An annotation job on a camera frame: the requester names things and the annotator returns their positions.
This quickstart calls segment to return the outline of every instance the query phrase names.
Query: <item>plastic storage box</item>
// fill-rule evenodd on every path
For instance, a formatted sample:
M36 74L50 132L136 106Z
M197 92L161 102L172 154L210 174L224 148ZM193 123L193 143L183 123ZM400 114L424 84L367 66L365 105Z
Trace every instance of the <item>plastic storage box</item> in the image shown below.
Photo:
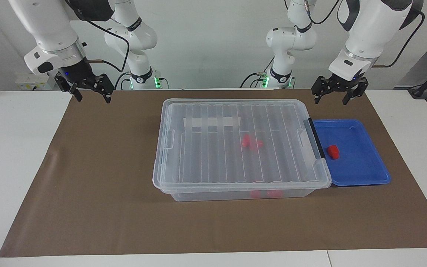
M304 197L331 176L298 100L168 99L153 184L176 201Z

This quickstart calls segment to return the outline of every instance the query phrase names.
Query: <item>brown mat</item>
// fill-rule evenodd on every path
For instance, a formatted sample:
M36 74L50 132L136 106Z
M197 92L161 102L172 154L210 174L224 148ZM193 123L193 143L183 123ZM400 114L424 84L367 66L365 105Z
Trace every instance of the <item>brown mat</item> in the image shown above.
M427 200L366 96L308 90L130 91L71 100L0 251L52 255L427 247ZM167 98L296 98L313 119L356 118L392 181L305 198L175 202L152 185Z

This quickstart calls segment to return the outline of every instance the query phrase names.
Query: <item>container lid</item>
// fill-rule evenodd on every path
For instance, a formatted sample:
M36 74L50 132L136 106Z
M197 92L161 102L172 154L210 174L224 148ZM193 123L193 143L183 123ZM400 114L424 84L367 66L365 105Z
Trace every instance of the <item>container lid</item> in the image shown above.
M338 159L325 154L333 184L354 186L390 182L390 173L360 121L314 120L314 126L325 151L331 145L339 150Z
M294 99L168 99L153 184L170 194L327 188L309 120Z

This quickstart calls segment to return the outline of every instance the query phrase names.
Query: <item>brown paper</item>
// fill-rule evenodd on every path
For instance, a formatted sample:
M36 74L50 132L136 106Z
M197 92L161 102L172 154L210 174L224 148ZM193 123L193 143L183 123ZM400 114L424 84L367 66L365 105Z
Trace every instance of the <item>brown paper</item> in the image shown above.
M0 257L427 247L427 200L366 96L309 90L129 91L71 100ZM391 183L304 198L176 202L152 184L167 98L295 98L360 120Z

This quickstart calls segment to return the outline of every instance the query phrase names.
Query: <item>clear plastic container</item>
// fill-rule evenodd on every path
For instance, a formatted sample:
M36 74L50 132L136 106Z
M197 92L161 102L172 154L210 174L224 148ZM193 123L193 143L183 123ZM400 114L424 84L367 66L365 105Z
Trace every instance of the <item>clear plastic container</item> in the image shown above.
M328 188L309 118L294 99L168 99L153 184L176 201L304 197Z

